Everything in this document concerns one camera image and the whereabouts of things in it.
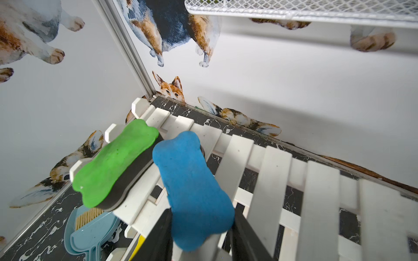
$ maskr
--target white wall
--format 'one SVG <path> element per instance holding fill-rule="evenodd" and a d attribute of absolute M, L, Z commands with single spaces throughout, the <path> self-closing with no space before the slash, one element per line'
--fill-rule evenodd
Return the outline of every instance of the white wall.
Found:
<path fill-rule="evenodd" d="M 192 106 L 204 96 L 280 126 L 280 140 L 418 187 L 418 31 L 395 33 L 389 50 L 361 53 L 349 47 L 349 25 L 289 31 L 224 18 L 208 68 L 199 66 L 193 40 L 164 52 L 159 67 L 131 38 L 155 89 L 152 71 L 169 83 L 179 76 Z"/>
<path fill-rule="evenodd" d="M 51 65 L 26 55 L 8 65 L 15 73 L 0 85 L 0 236 L 8 241 L 45 205 L 8 203 L 49 177 L 93 131 L 124 123 L 145 94 L 93 2 L 62 0 L 62 7 L 86 23 L 78 32 L 60 25 L 49 43 L 64 60 Z"/>

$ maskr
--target dog ear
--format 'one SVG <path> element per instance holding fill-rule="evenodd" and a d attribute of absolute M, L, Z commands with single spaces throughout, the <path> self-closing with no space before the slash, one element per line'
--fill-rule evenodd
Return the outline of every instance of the dog ear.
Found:
<path fill-rule="evenodd" d="M 178 76 L 176 76 L 174 78 L 174 80 L 171 84 L 174 85 L 175 87 L 179 88 L 181 91 L 183 91 L 183 88 L 181 87 L 180 78 Z"/>
<path fill-rule="evenodd" d="M 158 85 L 161 86 L 161 84 L 164 82 L 164 80 L 161 79 L 161 77 L 158 76 L 158 74 L 154 73 L 154 71 L 153 71 L 153 75 L 154 75 L 154 78 L 157 81 Z"/>

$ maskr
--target brush bristles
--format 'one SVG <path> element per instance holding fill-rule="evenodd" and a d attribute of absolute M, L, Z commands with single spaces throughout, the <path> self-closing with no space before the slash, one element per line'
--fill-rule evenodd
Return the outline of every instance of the brush bristles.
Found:
<path fill-rule="evenodd" d="M 83 214 L 79 215 L 76 219 L 76 230 L 80 229 L 82 226 L 97 218 L 103 212 L 104 211 L 100 208 L 91 208 Z"/>

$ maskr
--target white slat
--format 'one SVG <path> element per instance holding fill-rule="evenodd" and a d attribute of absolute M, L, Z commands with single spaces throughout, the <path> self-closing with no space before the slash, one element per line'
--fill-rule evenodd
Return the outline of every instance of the white slat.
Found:
<path fill-rule="evenodd" d="M 222 130 L 208 125 L 202 126 L 199 124 L 193 124 L 190 130 L 196 133 L 199 137 L 200 145 L 202 146 L 203 151 L 205 151 L 205 160 L 208 161 L 219 137 L 222 134 Z"/>
<path fill-rule="evenodd" d="M 255 172 L 259 172 L 264 154 L 265 148 L 257 145 L 253 146 L 247 163 L 248 167 Z"/>
<path fill-rule="evenodd" d="M 161 125 L 163 125 L 163 123 L 165 122 L 165 120 L 168 118 L 169 115 L 170 115 L 169 111 L 156 108 L 145 122 L 148 126 L 159 129 Z"/>
<path fill-rule="evenodd" d="M 188 131 L 193 125 L 194 120 L 183 116 L 177 116 L 176 121 L 171 125 L 171 128 L 167 131 L 165 139 L 174 139 L 180 133 Z"/>
<path fill-rule="evenodd" d="M 157 223 L 158 219 L 161 217 L 164 210 L 166 210 L 167 208 L 170 208 L 170 204 L 168 203 L 167 191 L 165 191 L 161 198 L 161 201 L 152 210 L 151 215 L 149 215 L 148 223 L 143 223 L 141 228 L 138 230 L 141 233 L 141 235 L 143 235 L 145 238 L 148 237 L 151 230 L 154 228 L 154 225 Z"/>
<path fill-rule="evenodd" d="M 233 135 L 216 170 L 215 179 L 231 201 L 234 200 L 253 144 L 252 139 Z"/>
<path fill-rule="evenodd" d="M 292 159 L 292 164 L 290 167 L 289 175 L 289 186 L 304 191 L 305 190 L 305 180 L 306 180 L 306 168 L 308 167 L 306 162 L 301 160 Z"/>
<path fill-rule="evenodd" d="M 144 231 L 144 228 L 148 225 L 152 213 L 155 211 L 156 208 L 157 206 L 154 203 L 152 203 L 149 200 L 146 201 L 144 206 L 140 209 L 138 217 L 133 222 L 132 227 L 139 233 L 142 233 Z"/>
<path fill-rule="evenodd" d="M 89 163 L 90 161 L 92 161 L 93 158 L 84 158 L 81 160 L 78 160 L 71 168 L 69 171 L 70 174 L 70 181 L 73 182 L 74 181 L 74 177 L 77 175 L 77 173 L 85 166 L 87 165 L 87 163 Z"/>
<path fill-rule="evenodd" d="M 301 228 L 301 217 L 288 211 L 287 209 L 282 209 L 280 224 L 285 228 L 289 228 L 299 233 Z"/>
<path fill-rule="evenodd" d="M 418 238 L 418 202 L 402 197 L 405 228 L 408 235 Z"/>
<path fill-rule="evenodd" d="M 170 129 L 171 125 L 172 125 L 172 124 L 176 121 L 176 119 L 177 119 L 177 117 L 176 117 L 176 116 L 170 115 L 170 116 L 166 119 L 166 121 L 164 122 L 164 124 L 161 126 L 161 128 L 162 128 L 163 130 L 168 131 L 168 130 Z"/>
<path fill-rule="evenodd" d="M 114 124 L 112 123 L 109 128 L 104 132 L 104 140 L 107 143 L 111 143 L 116 139 L 119 134 L 122 133 L 123 129 L 125 128 L 124 124 Z"/>
<path fill-rule="evenodd" d="M 128 225 L 125 228 L 125 231 L 123 232 L 123 235 L 126 238 L 134 238 L 136 234 L 137 234 L 137 231 L 133 227 L 131 227 L 130 225 Z"/>
<path fill-rule="evenodd" d="M 337 261 L 339 170 L 309 161 L 303 194 L 298 261 Z"/>
<path fill-rule="evenodd" d="M 279 261 L 295 261 L 297 247 L 298 233 L 290 228 L 285 228 L 280 247 Z"/>
<path fill-rule="evenodd" d="M 125 201 L 113 211 L 113 214 L 128 225 L 132 225 L 159 178 L 160 171 L 155 164 L 152 164 L 129 191 Z"/>
<path fill-rule="evenodd" d="M 216 261 L 232 261 L 232 257 L 225 250 L 218 249 Z"/>
<path fill-rule="evenodd" d="M 224 141 L 228 140 L 228 138 L 221 140 L 222 137 L 223 135 L 221 135 L 216 146 L 218 146 L 220 142 L 223 143 L 223 146 L 225 144 Z M 251 139 L 233 135 L 216 171 L 215 179 L 231 201 L 233 201 L 238 185 L 240 184 L 253 144 L 254 141 Z M 221 235 L 211 235 L 196 251 L 189 253 L 183 252 L 183 255 L 181 256 L 182 261 L 213 261 L 217 254 L 217 245 L 220 236 Z"/>
<path fill-rule="evenodd" d="M 289 152 L 266 147 L 248 212 L 248 223 L 270 256 L 273 256 L 277 243 L 291 160 Z"/>
<path fill-rule="evenodd" d="M 126 249 L 120 261 L 129 261 L 129 258 L 132 255 L 132 252 L 134 251 L 136 245 L 138 244 L 139 237 L 140 237 L 140 234 L 136 233 L 136 235 L 132 239 L 131 243 L 129 244 L 128 248 Z"/>
<path fill-rule="evenodd" d="M 338 236 L 338 254 L 350 261 L 361 261 L 362 247 L 343 236 Z"/>
<path fill-rule="evenodd" d="M 150 105 L 148 107 L 148 109 L 145 110 L 145 112 L 141 115 L 141 117 L 139 117 L 140 119 L 143 119 L 144 121 L 146 121 L 151 114 L 155 111 L 155 106 L 154 105 Z"/>
<path fill-rule="evenodd" d="M 340 207 L 359 214 L 359 182 L 340 175 Z"/>
<path fill-rule="evenodd" d="M 365 261 L 410 260 L 403 203 L 398 191 L 360 180 L 362 249 Z"/>
<path fill-rule="evenodd" d="M 232 136 L 222 133 L 218 139 L 218 142 L 215 145 L 215 148 L 213 149 L 213 153 L 215 153 L 216 155 L 220 157 L 223 157 L 231 139 L 232 139 Z"/>
<path fill-rule="evenodd" d="M 136 98 L 131 106 L 132 114 L 135 116 L 135 118 L 139 119 L 149 106 L 150 103 L 147 101 L 147 99 Z"/>
<path fill-rule="evenodd" d="M 109 254 L 106 261 L 120 261 L 123 257 L 123 254 L 125 254 L 126 249 L 127 248 L 125 247 L 116 248 Z"/>

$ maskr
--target dog leg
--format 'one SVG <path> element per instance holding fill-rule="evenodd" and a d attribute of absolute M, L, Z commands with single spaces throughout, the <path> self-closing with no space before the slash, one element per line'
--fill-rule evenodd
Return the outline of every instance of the dog leg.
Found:
<path fill-rule="evenodd" d="M 39 36 L 26 30 L 26 28 L 21 29 L 23 34 L 19 38 L 23 51 L 50 64 L 60 63 L 64 59 L 64 51 L 50 47 Z"/>
<path fill-rule="evenodd" d="M 352 25 L 350 45 L 361 52 L 375 52 L 391 47 L 396 41 L 392 28 Z"/>
<path fill-rule="evenodd" d="M 151 20 L 149 12 L 146 13 L 143 20 L 140 21 L 140 20 L 132 19 L 130 23 L 135 28 L 140 29 L 140 31 L 144 34 L 146 40 L 151 46 L 150 55 L 152 57 L 157 56 L 158 66 L 163 67 L 164 66 L 163 40 L 161 38 L 160 31 L 158 31 L 157 25 L 154 24 L 154 22 Z"/>
<path fill-rule="evenodd" d="M 189 24 L 193 29 L 193 40 L 204 53 L 202 67 L 208 67 L 221 31 L 221 18 L 207 15 L 189 15 Z"/>
<path fill-rule="evenodd" d="M 65 26 L 65 28 L 73 32 L 82 29 L 85 25 L 83 19 L 81 19 L 78 16 L 71 16 L 64 10 L 62 10 L 61 12 L 60 24 L 62 24 L 63 26 Z"/>

